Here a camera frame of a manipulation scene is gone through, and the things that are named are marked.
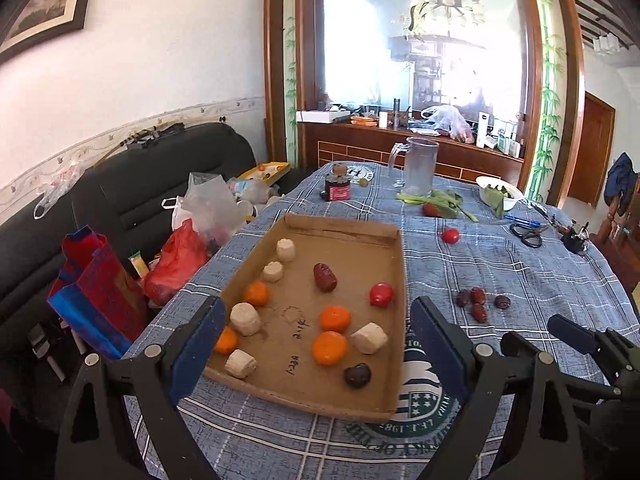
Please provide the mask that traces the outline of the small orange mandarin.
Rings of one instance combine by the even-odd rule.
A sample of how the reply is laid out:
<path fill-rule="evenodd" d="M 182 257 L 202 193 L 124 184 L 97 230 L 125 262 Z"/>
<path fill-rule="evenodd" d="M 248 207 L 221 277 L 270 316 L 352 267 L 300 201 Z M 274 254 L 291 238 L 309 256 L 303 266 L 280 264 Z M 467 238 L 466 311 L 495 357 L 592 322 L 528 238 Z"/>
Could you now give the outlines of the small orange mandarin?
<path fill-rule="evenodd" d="M 230 326 L 224 326 L 216 344 L 214 352 L 221 356 L 230 356 L 238 348 L 238 335 Z"/>

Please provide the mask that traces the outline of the large red tomato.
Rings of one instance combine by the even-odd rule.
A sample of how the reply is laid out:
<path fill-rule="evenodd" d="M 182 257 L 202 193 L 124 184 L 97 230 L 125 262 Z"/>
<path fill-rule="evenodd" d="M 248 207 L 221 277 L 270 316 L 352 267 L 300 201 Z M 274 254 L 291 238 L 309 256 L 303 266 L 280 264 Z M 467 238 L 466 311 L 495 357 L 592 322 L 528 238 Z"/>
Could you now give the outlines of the large red tomato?
<path fill-rule="evenodd" d="M 383 282 L 373 285 L 369 292 L 369 302 L 373 307 L 386 308 L 394 301 L 394 297 L 393 287 Z"/>

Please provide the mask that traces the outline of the dark plum fruit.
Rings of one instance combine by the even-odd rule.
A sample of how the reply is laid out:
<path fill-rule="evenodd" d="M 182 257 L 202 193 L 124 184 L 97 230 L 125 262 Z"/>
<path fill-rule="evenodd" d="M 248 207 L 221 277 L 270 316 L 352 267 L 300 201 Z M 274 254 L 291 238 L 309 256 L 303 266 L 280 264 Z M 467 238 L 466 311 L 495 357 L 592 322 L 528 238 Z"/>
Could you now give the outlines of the dark plum fruit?
<path fill-rule="evenodd" d="M 358 363 L 343 370 L 345 384 L 353 389 L 365 387 L 371 381 L 371 377 L 372 372 L 367 363 Z"/>

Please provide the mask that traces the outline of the beige pastry cake three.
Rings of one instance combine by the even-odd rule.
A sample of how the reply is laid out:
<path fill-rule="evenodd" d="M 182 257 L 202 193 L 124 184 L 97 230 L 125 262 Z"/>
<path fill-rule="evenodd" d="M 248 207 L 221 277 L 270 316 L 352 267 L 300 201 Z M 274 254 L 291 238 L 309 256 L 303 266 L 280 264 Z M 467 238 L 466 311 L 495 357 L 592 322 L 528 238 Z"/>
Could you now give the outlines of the beige pastry cake three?
<path fill-rule="evenodd" d="M 246 379 L 257 370 L 258 364 L 254 356 L 241 350 L 233 350 L 224 363 L 224 370 L 232 377 Z"/>

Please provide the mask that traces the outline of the beige pastry cake two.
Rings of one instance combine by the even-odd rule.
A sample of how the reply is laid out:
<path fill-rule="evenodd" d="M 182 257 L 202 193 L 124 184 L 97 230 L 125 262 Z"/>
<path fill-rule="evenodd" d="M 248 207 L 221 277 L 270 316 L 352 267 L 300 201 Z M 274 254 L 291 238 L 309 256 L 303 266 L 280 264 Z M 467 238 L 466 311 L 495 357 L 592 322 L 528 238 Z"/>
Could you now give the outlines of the beige pastry cake two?
<path fill-rule="evenodd" d="M 352 334 L 352 344 L 362 354 L 370 356 L 388 343 L 388 336 L 381 326 L 370 322 Z"/>

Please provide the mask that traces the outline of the yellow snack package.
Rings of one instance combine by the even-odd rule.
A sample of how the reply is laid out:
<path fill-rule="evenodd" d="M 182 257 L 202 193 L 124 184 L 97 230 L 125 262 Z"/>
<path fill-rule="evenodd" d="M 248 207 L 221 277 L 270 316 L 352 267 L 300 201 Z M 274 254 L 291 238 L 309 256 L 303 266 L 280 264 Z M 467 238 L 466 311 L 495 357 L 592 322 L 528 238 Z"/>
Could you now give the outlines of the yellow snack package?
<path fill-rule="evenodd" d="M 266 185 L 274 185 L 291 170 L 288 162 L 264 162 L 240 175 L 242 180 L 258 180 Z"/>

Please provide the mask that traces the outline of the beige pastry cake five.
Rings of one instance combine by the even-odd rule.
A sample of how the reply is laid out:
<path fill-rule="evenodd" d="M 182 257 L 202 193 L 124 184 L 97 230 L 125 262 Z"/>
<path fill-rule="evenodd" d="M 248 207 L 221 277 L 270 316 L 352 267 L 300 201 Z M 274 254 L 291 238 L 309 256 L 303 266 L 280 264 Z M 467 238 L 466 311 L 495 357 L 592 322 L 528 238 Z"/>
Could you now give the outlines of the beige pastry cake five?
<path fill-rule="evenodd" d="M 262 279 L 267 283 L 277 283 L 283 278 L 284 266 L 280 261 L 270 261 L 262 269 Z"/>

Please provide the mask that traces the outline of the clear plastic bag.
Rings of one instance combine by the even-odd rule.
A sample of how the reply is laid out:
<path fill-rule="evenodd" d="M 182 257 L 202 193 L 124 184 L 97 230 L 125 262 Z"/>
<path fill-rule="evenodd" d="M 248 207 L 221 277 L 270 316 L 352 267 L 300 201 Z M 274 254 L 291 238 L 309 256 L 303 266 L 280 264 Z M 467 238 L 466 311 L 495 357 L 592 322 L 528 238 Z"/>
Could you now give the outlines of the clear plastic bag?
<path fill-rule="evenodd" d="M 220 174 L 191 172 L 186 194 L 164 198 L 160 206 L 171 210 L 171 229 L 191 220 L 208 248 L 224 246 L 245 226 L 242 211 Z"/>

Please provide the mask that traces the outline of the wooden sideboard cabinet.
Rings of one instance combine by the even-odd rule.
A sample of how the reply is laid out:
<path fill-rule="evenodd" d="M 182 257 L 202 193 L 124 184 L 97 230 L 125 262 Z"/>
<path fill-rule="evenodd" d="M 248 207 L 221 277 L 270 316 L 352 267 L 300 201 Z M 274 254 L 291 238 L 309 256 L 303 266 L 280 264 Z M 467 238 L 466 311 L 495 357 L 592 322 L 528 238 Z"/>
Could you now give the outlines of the wooden sideboard cabinet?
<path fill-rule="evenodd" d="M 413 136 L 405 130 L 361 127 L 349 124 L 297 126 L 298 159 L 306 170 L 330 162 L 376 162 L 388 168 L 405 168 L 411 155 L 432 162 L 434 174 L 473 183 L 479 177 L 503 180 L 523 191 L 526 165 L 523 159 L 443 136 Z"/>

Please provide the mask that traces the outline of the small red date two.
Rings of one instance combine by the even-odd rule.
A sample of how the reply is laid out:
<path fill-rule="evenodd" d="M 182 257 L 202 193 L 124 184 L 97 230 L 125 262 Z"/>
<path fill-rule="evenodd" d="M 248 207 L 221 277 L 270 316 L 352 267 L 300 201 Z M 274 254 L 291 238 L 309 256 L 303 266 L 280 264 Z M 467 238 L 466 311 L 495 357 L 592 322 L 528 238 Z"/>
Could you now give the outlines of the small red date two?
<path fill-rule="evenodd" d="M 486 294 L 480 287 L 473 287 L 470 290 L 472 304 L 486 304 Z"/>

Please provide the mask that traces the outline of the beige pastry cake one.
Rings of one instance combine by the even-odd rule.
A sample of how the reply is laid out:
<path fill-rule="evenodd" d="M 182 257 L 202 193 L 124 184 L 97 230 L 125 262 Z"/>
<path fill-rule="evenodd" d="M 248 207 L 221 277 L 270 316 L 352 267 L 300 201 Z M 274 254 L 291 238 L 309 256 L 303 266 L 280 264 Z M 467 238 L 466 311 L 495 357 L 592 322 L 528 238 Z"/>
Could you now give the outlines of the beige pastry cake one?
<path fill-rule="evenodd" d="M 253 336 L 262 329 L 257 310 L 248 302 L 239 302 L 232 307 L 230 323 L 243 337 Z"/>

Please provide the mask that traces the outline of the large wrinkled red date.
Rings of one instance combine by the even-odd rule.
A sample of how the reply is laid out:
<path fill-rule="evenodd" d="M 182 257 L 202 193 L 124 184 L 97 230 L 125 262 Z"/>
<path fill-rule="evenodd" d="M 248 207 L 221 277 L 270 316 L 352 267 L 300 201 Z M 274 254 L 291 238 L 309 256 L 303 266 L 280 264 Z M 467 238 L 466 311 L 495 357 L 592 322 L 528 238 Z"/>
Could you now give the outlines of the large wrinkled red date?
<path fill-rule="evenodd" d="M 314 282 L 322 292 L 333 292 L 337 286 L 337 278 L 333 271 L 322 262 L 314 265 Z"/>

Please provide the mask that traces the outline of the large orange front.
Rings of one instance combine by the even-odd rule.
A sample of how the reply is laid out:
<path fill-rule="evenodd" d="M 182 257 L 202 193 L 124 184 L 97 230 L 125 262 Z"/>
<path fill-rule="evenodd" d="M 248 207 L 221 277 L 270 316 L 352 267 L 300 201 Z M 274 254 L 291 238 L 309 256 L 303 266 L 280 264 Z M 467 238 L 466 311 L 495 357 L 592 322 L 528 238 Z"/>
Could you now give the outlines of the large orange front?
<path fill-rule="evenodd" d="M 311 356 L 321 366 L 333 366 L 341 362 L 347 352 L 347 339 L 334 330 L 320 333 L 311 346 Z"/>

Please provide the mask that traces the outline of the red plastic bag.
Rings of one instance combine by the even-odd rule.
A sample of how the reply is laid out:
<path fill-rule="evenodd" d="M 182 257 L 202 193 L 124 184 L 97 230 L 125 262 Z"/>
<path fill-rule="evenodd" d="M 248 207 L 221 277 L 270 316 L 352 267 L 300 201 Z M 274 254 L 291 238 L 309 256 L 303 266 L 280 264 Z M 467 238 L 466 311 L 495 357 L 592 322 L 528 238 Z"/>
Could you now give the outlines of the red plastic bag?
<path fill-rule="evenodd" d="M 163 246 L 157 265 L 143 279 L 145 296 L 163 307 L 207 261 L 206 246 L 192 220 L 184 220 Z"/>

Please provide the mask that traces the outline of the beige pastry cake four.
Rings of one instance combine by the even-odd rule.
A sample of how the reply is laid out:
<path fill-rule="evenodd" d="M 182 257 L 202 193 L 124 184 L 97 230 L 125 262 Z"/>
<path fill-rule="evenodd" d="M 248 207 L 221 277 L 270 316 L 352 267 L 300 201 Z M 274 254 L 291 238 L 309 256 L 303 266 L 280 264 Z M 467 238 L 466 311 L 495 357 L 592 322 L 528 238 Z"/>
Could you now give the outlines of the beige pastry cake four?
<path fill-rule="evenodd" d="M 291 262 L 295 259 L 296 247 L 289 238 L 280 238 L 277 242 L 277 258 L 280 262 Z"/>

